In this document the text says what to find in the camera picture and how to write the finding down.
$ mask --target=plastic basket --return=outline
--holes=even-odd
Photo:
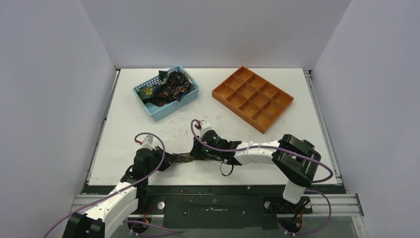
[[[173,68],[171,68],[170,70],[168,70],[169,73],[172,73],[174,71],[180,72],[182,74],[184,74],[188,80],[194,85],[194,90],[189,92],[188,94],[186,94],[184,97],[182,97],[181,101],[175,101],[172,103],[168,103],[163,105],[162,107],[158,107],[154,104],[151,103],[146,103],[144,105],[144,109],[146,110],[146,112],[151,115],[153,117],[153,120],[158,121],[162,118],[164,118],[165,116],[171,114],[172,112],[176,111],[177,109],[183,107],[184,105],[186,105],[187,103],[195,100],[198,97],[198,90],[200,88],[200,86],[198,85],[198,83],[190,76],[190,74],[187,73],[187,71],[181,67],[181,66],[175,66]],[[153,86],[156,84],[161,84],[162,81],[159,79],[159,76],[153,77],[149,80],[147,80],[146,82],[137,85],[136,87],[133,88],[133,92],[136,95],[136,97],[140,100],[140,102],[143,104],[142,100],[139,97],[138,91],[140,88],[142,88],[143,86],[147,85],[147,86]]]

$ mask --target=orange tray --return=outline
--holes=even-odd
[[[293,101],[244,66],[216,87],[212,96],[263,134]]]

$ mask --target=screw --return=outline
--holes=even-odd
[[[305,205],[305,207],[306,207],[306,208],[308,208],[308,209],[310,209],[310,208],[312,207],[311,202],[308,202],[308,203]]]
[[[159,202],[157,204],[157,208],[160,209],[160,210],[162,210],[164,207],[165,207],[165,203],[164,202]]]
[[[270,206],[271,206],[271,202],[270,202],[270,201],[267,201],[267,202],[265,202],[265,203],[264,203],[264,207],[265,207],[266,209],[269,209],[269,208],[270,208]]]

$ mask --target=white backdrop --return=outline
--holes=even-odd
[[[114,77],[78,0],[0,1],[0,237],[40,238],[68,213]]]
[[[313,80],[370,238],[420,234],[420,1],[353,0]]]
[[[81,0],[117,68],[312,69],[351,0]]]

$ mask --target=cloth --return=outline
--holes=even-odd
[[[181,101],[182,97],[194,90],[194,85],[188,78],[177,71],[168,73],[159,70],[161,84],[153,86],[143,86],[139,89],[138,95],[144,104],[152,103],[158,107],[174,102]]]

